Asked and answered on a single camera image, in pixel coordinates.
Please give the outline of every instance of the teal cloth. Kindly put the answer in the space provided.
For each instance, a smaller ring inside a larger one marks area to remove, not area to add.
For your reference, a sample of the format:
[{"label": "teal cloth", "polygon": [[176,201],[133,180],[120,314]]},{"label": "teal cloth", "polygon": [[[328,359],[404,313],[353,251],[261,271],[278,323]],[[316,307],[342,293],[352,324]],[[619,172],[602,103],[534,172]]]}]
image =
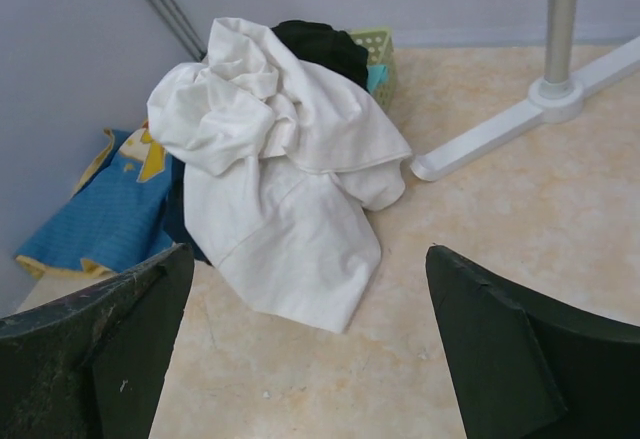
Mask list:
[{"label": "teal cloth", "polygon": [[389,69],[384,64],[367,66],[369,78],[367,79],[367,91],[373,94],[378,86],[385,84],[389,80]]}]

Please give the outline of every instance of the crumpled white fabric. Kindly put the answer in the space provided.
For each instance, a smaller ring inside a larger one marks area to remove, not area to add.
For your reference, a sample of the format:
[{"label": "crumpled white fabric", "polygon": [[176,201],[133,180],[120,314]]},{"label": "crumpled white fabric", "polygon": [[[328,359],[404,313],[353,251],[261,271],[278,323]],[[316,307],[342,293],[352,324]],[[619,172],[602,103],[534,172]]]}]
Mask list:
[{"label": "crumpled white fabric", "polygon": [[148,101],[185,162],[185,225],[254,310],[342,332],[380,261],[362,207],[404,192],[411,150],[358,85],[299,61],[265,27],[217,19],[204,63]]}]

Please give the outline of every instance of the floor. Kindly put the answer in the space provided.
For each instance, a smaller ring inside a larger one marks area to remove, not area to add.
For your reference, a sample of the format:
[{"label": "floor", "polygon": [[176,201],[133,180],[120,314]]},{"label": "floor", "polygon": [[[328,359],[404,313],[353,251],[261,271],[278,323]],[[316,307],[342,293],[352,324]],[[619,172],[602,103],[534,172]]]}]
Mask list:
[{"label": "floor", "polygon": [[[579,66],[608,49],[578,47]],[[525,97],[540,48],[400,50],[391,118],[426,152]],[[198,264],[154,439],[464,438],[424,273],[445,244],[640,325],[640,74],[372,214],[384,256],[344,335],[249,311]],[[78,283],[41,282],[28,308]]]}]

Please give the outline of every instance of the plastic basket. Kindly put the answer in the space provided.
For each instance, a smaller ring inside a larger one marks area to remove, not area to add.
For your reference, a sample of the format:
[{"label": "plastic basket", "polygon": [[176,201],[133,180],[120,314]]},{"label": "plastic basket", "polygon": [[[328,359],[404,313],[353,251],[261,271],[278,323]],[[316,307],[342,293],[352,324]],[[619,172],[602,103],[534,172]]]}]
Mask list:
[{"label": "plastic basket", "polygon": [[396,91],[396,64],[393,60],[393,42],[391,29],[388,27],[376,27],[374,29],[357,29],[349,31],[356,44],[366,47],[369,51],[367,63],[370,66],[384,64],[389,72],[389,80],[381,84],[373,92],[373,98],[380,107],[387,112],[391,106],[393,94]]}]

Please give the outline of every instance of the tile floor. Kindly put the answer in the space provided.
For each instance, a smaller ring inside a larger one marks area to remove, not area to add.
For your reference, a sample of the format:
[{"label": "tile floor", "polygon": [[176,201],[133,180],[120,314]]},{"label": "tile floor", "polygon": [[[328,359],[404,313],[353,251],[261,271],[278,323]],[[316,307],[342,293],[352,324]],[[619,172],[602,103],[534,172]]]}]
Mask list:
[{"label": "tile floor", "polygon": [[[608,51],[578,47],[575,65]],[[540,48],[400,50],[391,118],[426,152],[525,97]],[[640,325],[640,74],[370,218],[379,271],[344,335],[249,311],[198,264],[154,439],[458,439],[424,256],[445,244],[589,311]],[[41,282],[23,308],[79,283]]]}]

